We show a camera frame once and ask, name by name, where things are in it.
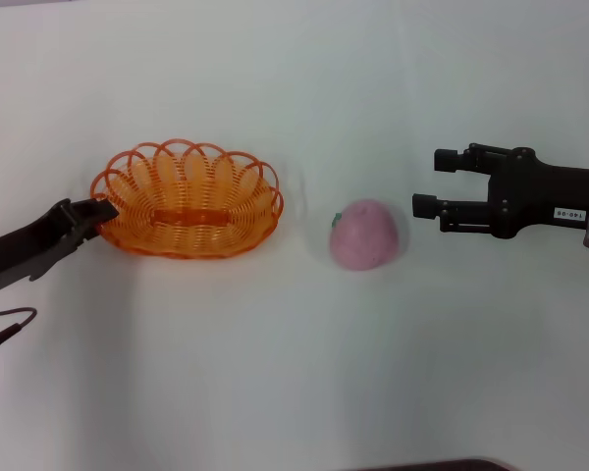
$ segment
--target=label sticker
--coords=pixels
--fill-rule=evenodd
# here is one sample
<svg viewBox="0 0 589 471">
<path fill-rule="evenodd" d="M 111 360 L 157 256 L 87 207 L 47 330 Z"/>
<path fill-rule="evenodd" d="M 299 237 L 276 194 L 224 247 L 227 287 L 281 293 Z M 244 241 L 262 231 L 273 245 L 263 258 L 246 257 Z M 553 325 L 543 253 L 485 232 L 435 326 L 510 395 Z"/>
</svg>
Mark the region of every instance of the label sticker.
<svg viewBox="0 0 589 471">
<path fill-rule="evenodd" d="M 586 211 L 576 209 L 554 208 L 554 219 L 566 219 L 568 221 L 582 221 L 587 219 Z"/>
</svg>

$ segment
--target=white table surface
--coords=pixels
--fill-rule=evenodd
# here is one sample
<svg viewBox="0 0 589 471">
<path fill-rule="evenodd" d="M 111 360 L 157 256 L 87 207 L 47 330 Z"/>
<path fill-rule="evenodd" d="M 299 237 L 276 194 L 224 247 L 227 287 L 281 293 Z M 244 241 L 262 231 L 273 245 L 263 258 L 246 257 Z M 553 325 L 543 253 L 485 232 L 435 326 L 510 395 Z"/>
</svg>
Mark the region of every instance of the white table surface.
<svg viewBox="0 0 589 471">
<path fill-rule="evenodd" d="M 589 471 L 578 231 L 443 235 L 485 199 L 437 147 L 589 167 L 589 1 L 103 1 L 0 9 L 0 235 L 169 137 L 274 163 L 287 211 L 221 262 L 96 240 L 0 292 L 0 470 L 316 471 L 464 456 Z M 401 259 L 335 267 L 335 212 L 404 212 Z M 5 326 L 12 320 L 0 320 Z"/>
</svg>

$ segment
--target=orange wicker basket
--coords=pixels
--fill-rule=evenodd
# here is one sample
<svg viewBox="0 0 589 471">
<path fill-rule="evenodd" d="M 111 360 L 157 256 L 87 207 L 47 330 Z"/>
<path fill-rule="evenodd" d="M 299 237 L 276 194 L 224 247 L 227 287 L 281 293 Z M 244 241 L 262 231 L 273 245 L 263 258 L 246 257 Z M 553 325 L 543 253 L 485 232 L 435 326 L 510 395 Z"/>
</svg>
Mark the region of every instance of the orange wicker basket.
<svg viewBox="0 0 589 471">
<path fill-rule="evenodd" d="M 246 252 L 275 231 L 284 209 L 270 165 L 184 139 L 121 152 L 90 193 L 120 213 L 99 228 L 109 242 L 131 253 L 181 259 Z"/>
</svg>

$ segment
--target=cable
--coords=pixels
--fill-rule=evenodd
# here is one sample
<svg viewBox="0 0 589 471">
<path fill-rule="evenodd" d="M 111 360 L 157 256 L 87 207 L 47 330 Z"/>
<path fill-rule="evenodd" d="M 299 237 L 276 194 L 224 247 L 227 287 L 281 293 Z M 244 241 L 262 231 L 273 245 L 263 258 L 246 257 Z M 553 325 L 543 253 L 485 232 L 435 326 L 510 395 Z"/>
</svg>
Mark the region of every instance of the cable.
<svg viewBox="0 0 589 471">
<path fill-rule="evenodd" d="M 32 321 L 37 316 L 37 309 L 34 307 L 18 307 L 16 309 L 0 311 L 0 316 L 16 314 L 18 312 L 29 312 L 30 315 L 21 324 L 13 324 L 12 326 L 7 327 L 5 330 L 0 332 L 0 345 L 30 324 L 30 321 Z"/>
<path fill-rule="evenodd" d="M 6 311 L 0 311 L 0 316 L 6 316 L 8 314 L 17 314 L 18 312 L 29 312 L 30 313 L 30 315 L 27 317 L 27 319 L 20 323 L 20 327 L 22 327 L 22 328 L 26 327 L 28 324 L 30 324 L 30 321 L 32 321 L 35 317 L 37 317 L 37 309 L 35 309 L 34 307 L 17 307 L 15 309 L 8 309 Z"/>
</svg>

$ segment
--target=pink ball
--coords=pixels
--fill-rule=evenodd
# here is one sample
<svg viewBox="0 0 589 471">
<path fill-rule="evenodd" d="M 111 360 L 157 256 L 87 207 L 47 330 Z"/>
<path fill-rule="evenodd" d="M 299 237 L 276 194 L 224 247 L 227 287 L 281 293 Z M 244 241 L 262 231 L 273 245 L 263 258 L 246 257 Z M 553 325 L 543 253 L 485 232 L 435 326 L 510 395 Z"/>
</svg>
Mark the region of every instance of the pink ball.
<svg viewBox="0 0 589 471">
<path fill-rule="evenodd" d="M 388 208 L 362 199 L 337 214 L 330 235 L 332 256 L 348 270 L 370 270 L 393 260 L 399 249 L 395 221 Z"/>
</svg>

